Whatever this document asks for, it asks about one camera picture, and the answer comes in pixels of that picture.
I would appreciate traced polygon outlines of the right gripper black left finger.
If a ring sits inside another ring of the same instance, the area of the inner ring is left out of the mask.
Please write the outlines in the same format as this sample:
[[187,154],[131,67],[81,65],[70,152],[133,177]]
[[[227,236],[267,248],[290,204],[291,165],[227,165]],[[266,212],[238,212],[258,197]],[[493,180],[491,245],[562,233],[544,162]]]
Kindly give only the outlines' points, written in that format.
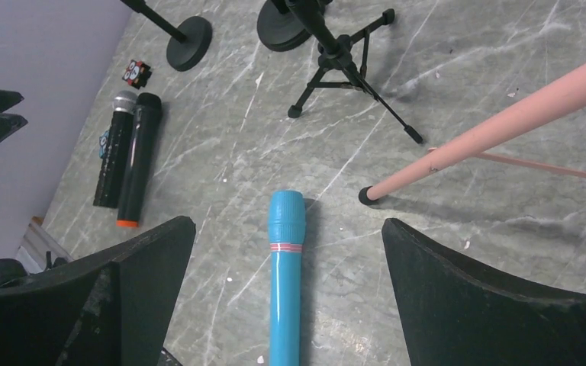
[[0,259],[0,365],[175,365],[164,348],[196,227],[175,217],[31,274]]

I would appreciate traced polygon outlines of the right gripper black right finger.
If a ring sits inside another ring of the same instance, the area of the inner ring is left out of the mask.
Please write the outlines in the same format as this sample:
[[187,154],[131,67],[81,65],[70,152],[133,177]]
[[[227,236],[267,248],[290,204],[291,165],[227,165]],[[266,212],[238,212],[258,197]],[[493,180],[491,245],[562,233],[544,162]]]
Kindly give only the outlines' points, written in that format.
[[396,218],[382,240],[413,365],[586,365],[586,294],[508,274]]

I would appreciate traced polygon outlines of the black microphone orange end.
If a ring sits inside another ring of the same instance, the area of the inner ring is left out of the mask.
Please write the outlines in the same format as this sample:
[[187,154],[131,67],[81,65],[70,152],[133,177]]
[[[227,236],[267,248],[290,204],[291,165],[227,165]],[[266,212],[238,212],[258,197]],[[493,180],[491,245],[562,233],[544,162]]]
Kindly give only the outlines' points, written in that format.
[[133,118],[132,138],[125,167],[116,225],[137,228],[153,152],[163,119],[163,103],[159,96],[144,92],[139,94]]

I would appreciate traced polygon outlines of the blue microphone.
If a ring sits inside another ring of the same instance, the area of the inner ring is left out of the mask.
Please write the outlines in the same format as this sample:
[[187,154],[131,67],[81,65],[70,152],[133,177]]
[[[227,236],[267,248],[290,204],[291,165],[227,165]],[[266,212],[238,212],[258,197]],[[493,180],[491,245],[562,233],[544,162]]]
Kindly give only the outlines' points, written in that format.
[[306,209],[302,193],[275,192],[268,217],[271,365],[300,364],[301,260],[305,233]]

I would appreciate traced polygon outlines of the black round-base stand ring clip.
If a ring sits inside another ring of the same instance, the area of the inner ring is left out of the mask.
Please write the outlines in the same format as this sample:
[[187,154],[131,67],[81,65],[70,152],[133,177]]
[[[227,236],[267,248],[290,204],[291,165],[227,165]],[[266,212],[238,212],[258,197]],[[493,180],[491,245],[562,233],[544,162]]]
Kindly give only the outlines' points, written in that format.
[[290,5],[300,5],[324,14],[331,0],[319,1],[265,1],[256,24],[259,40],[269,50],[286,52],[302,45],[311,37]]

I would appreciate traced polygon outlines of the pink music stand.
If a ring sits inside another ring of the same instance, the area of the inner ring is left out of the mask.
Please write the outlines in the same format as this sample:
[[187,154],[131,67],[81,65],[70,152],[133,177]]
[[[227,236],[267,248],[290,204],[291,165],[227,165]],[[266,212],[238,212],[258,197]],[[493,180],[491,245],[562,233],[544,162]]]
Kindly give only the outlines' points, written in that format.
[[586,63],[502,112],[433,149],[376,185],[359,192],[360,203],[378,199],[515,137],[586,107]]

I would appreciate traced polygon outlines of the black microphone silver grille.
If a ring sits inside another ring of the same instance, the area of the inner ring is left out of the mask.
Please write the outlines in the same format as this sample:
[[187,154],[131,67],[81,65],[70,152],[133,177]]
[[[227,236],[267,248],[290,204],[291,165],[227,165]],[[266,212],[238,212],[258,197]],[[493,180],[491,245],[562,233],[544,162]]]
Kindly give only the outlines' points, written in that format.
[[113,100],[113,114],[108,128],[108,145],[95,189],[93,205],[117,208],[132,137],[137,94],[120,91]]

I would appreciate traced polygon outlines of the black tripod shock-mount stand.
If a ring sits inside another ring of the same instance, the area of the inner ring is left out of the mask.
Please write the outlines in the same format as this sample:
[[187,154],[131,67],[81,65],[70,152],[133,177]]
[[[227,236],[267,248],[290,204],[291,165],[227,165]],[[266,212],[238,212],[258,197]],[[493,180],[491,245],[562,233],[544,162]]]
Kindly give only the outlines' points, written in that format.
[[296,103],[289,107],[288,117],[300,117],[304,103],[318,88],[352,89],[364,92],[381,103],[416,143],[423,144],[423,137],[411,125],[406,124],[365,80],[371,33],[394,22],[394,9],[383,11],[379,18],[352,35],[341,34],[335,37],[326,26],[316,1],[287,1],[285,4],[305,30],[318,41],[320,52],[318,70]]

